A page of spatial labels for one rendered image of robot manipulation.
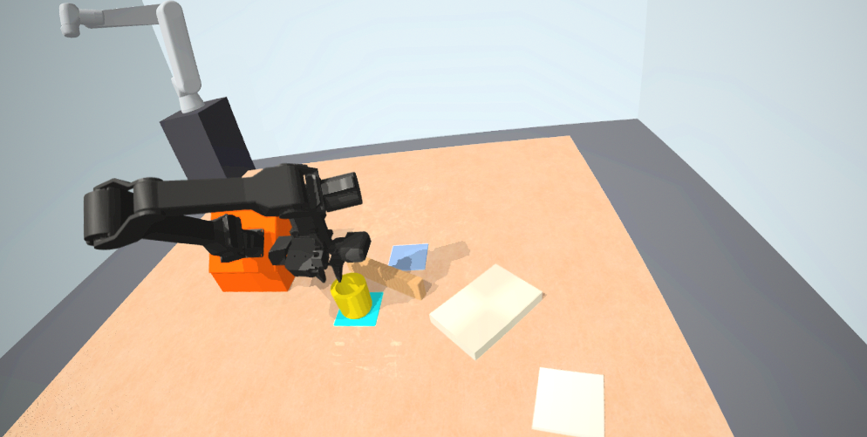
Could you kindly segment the tan wooden bar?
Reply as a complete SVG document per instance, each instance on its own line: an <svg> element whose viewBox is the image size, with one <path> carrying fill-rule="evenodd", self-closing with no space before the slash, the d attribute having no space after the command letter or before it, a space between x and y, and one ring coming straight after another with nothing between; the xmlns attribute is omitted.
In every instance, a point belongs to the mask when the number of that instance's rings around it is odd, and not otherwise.
<svg viewBox="0 0 867 437"><path fill-rule="evenodd" d="M409 274L387 264L366 258L362 263L346 263L349 271L359 273L380 283L390 289L396 290L409 297L422 300L426 296L426 290L421 277Z"/></svg>

